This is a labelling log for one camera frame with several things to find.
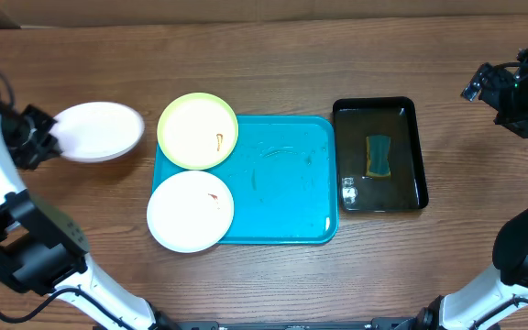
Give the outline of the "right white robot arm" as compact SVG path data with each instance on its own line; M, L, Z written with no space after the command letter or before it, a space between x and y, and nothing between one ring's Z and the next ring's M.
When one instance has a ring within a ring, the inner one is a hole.
M528 138L528 48L514 62L482 64L462 97L494 108L495 124ZM439 296L402 329L495 329L502 319L528 306L528 208L499 231L492 263L461 290Z

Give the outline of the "white plate with red stain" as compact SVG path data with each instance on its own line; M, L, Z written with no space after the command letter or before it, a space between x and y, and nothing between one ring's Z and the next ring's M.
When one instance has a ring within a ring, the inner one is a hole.
M142 138L140 113L113 102L77 104L57 114L50 131L66 160L96 163L127 154Z

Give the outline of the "green yellow sponge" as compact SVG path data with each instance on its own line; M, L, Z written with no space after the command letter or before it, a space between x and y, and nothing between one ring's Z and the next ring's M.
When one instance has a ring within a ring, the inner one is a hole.
M367 166L366 175L371 178L391 176L389 164L391 138L384 135L366 137Z

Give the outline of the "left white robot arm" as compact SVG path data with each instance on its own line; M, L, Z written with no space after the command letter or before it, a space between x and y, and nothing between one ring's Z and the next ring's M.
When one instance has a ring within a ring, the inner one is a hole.
M81 228L64 212L28 191L19 171L59 157L56 120L33 105L23 112L0 94L0 282L18 293L44 297L24 316L0 310L0 320L21 324L60 299L104 329L176 329L147 300L125 290L90 254Z

